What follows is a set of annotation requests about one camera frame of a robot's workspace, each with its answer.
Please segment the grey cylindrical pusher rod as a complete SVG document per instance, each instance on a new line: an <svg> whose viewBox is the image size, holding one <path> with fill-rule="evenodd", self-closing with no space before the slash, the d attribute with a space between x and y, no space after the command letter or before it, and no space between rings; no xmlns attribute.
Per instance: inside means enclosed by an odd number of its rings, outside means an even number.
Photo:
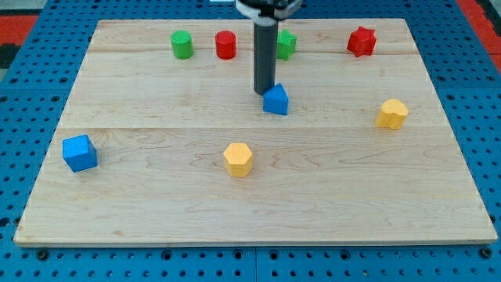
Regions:
<svg viewBox="0 0 501 282"><path fill-rule="evenodd" d="M275 85L278 23L254 24L254 91L263 95Z"/></svg>

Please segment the black and white robot mount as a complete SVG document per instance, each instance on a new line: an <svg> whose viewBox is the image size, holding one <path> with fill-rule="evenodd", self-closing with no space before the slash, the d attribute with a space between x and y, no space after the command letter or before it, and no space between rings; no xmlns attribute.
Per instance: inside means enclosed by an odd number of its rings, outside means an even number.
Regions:
<svg viewBox="0 0 501 282"><path fill-rule="evenodd" d="M296 13L302 0L235 0L236 9L254 22L286 20Z"/></svg>

